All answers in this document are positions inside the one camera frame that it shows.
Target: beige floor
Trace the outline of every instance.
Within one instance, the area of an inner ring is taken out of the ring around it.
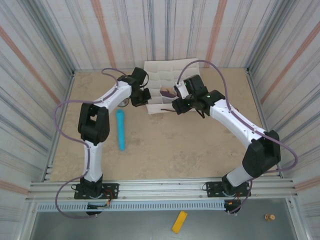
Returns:
[[[250,121],[261,126],[257,109],[242,68],[221,69],[231,104]],[[208,90],[224,94],[219,75],[212,68],[200,70]],[[77,73],[70,99],[95,100],[114,84],[99,72]],[[75,138],[81,105],[68,106],[63,131]],[[105,180],[221,177],[242,161],[245,149],[237,138],[212,118],[196,112],[183,115],[148,115],[145,106],[123,108],[126,149],[119,151],[115,112],[110,114],[110,135],[104,144],[102,171]],[[51,174],[52,182],[80,176],[84,147],[60,137]]]

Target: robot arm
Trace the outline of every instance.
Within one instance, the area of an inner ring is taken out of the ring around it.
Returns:
[[[135,107],[145,105],[151,99],[149,89],[141,89],[146,75],[143,69],[136,67],[131,75],[119,77],[118,83],[94,101],[95,104],[83,103],[81,106],[78,132],[89,145],[90,161],[87,168],[88,150],[85,147],[83,174],[87,174],[80,179],[80,184],[92,198],[100,196],[102,192],[101,158],[110,132],[109,114],[127,98]]]
[[[281,160],[280,146],[261,137],[255,131],[264,133],[279,140],[275,131],[266,132],[256,126],[230,105],[229,110],[225,96],[219,91],[208,92],[199,75],[191,76],[175,86],[178,99],[172,102],[177,114],[188,112],[194,108],[203,118],[205,114],[218,120],[228,128],[246,148],[242,164],[222,177],[223,191],[232,196],[246,181],[257,178],[279,163]],[[255,131],[244,125],[231,111]]]

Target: blue toy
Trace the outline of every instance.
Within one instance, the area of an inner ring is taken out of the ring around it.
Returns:
[[[118,144],[119,150],[124,151],[125,145],[125,112],[122,109],[118,109],[115,112],[116,126],[118,129]]]

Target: striped wall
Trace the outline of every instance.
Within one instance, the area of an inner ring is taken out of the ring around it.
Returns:
[[[285,173],[299,192],[313,239],[320,239],[320,1],[295,1],[252,66],[255,90],[270,129],[299,156]],[[282,165],[293,157],[282,151]]]
[[[41,181],[52,114],[70,72],[53,54],[25,1],[0,0],[0,239],[12,239],[31,181]]]
[[[279,0],[35,0],[75,69],[198,58],[245,67]]]

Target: purple cable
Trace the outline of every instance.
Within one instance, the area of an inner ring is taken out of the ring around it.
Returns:
[[[82,103],[82,104],[99,104],[101,102],[103,102],[104,100],[108,99],[109,97],[111,97],[118,89],[118,86],[119,86],[119,83],[116,79],[116,77],[114,77],[113,75],[109,74],[109,73],[104,73],[103,71],[104,70],[115,70],[117,72],[120,72],[120,73],[123,73],[122,71],[118,70],[118,69],[115,69],[115,68],[104,68],[101,73],[103,75],[107,75],[107,76],[110,76],[112,77],[114,80],[115,80],[115,84],[116,84],[116,87],[114,88],[114,90],[108,94],[106,97],[104,97],[102,100],[99,100],[99,101],[84,101],[84,100],[67,100],[67,101],[63,101],[61,103],[59,103],[56,108],[54,109],[54,114],[53,114],[53,124],[56,128],[56,130],[62,135],[64,136],[65,138],[71,140],[71,141],[74,141],[74,142],[77,142],[77,143],[80,143],[80,144],[83,144],[86,146],[87,148],[87,156],[88,156],[88,161],[86,163],[86,168],[85,168],[85,172],[84,174],[82,174],[81,176],[78,176],[78,177],[75,177],[67,182],[65,182],[60,188],[59,190],[56,192],[56,195],[55,195],[55,199],[54,199],[54,203],[55,203],[55,207],[56,209],[58,210],[58,212],[60,214],[62,214],[63,216],[67,217],[67,218],[70,218],[70,219],[88,219],[88,218],[92,218],[92,217],[95,217],[96,215],[90,215],[90,216],[77,216],[77,215],[69,215],[69,214],[66,214],[64,213],[63,211],[61,211],[61,209],[59,208],[58,206],[58,196],[59,196],[59,193],[61,192],[61,190],[66,186],[68,185],[69,183],[75,181],[75,180],[78,180],[78,179],[81,179],[81,178],[84,178],[88,171],[89,171],[89,166],[90,166],[90,147],[89,145],[85,142],[85,141],[82,141],[82,140],[79,140],[79,139],[76,139],[76,138],[73,138],[73,137],[70,137],[68,135],[66,135],[58,126],[58,123],[57,123],[57,118],[56,118],[56,115],[57,115],[57,111],[58,109],[65,105],[65,104],[68,104],[68,103]]]
[[[212,67],[214,67],[214,69],[219,73],[222,81],[223,81],[223,86],[224,86],[224,94],[225,94],[225,102],[226,102],[226,105],[228,107],[228,110],[230,111],[230,113],[236,118],[238,119],[242,124],[244,124],[247,128],[249,128],[251,131],[255,132],[256,134],[264,137],[265,139],[268,139],[282,147],[284,147],[285,149],[287,149],[289,152],[292,153],[292,155],[294,156],[294,162],[292,165],[288,166],[288,167],[284,167],[282,169],[277,169],[277,170],[269,170],[269,171],[266,171],[265,174],[267,173],[276,173],[276,172],[281,172],[281,171],[288,171],[288,170],[291,170],[292,168],[294,168],[297,164],[298,164],[298,155],[295,153],[295,151],[289,147],[288,145],[272,138],[272,137],[269,137],[267,135],[265,135],[264,133],[262,132],[259,132],[257,130],[255,130],[252,126],[250,126],[249,124],[247,124],[244,120],[242,120],[231,108],[230,106],[230,103],[229,103],[229,97],[228,97],[228,90],[227,90],[227,83],[226,83],[226,80],[225,80],[225,77],[223,76],[223,74],[221,73],[221,71],[217,68],[216,65],[214,65],[212,62],[210,61],[207,61],[207,60],[195,60],[195,61],[192,61],[190,62],[189,64],[187,64],[181,71],[180,75],[179,75],[179,78],[178,78],[178,81],[176,82],[176,84],[179,84],[180,82],[180,79],[182,77],[182,74],[184,73],[184,71],[192,64],[195,64],[195,63],[206,63],[206,64],[209,64],[211,65]],[[245,199],[242,201],[242,203],[234,210],[230,211],[229,213],[232,214],[234,213],[236,210],[238,210],[245,202],[246,200],[248,199],[249,195],[250,195],[250,192],[251,192],[251,189],[252,189],[252,179],[249,180],[250,181],[250,189],[248,191],[248,194],[247,196],[245,197]]]
[[[110,74],[104,73],[105,70],[113,70],[113,71],[117,71],[117,72],[121,73],[122,75],[125,75],[125,76],[127,75],[127,74],[125,74],[123,71],[120,71],[119,69],[116,69],[116,68],[113,68],[113,67],[106,67],[106,68],[102,69],[102,70],[101,70],[101,73],[102,73],[103,75],[108,75],[108,76],[110,76]]]

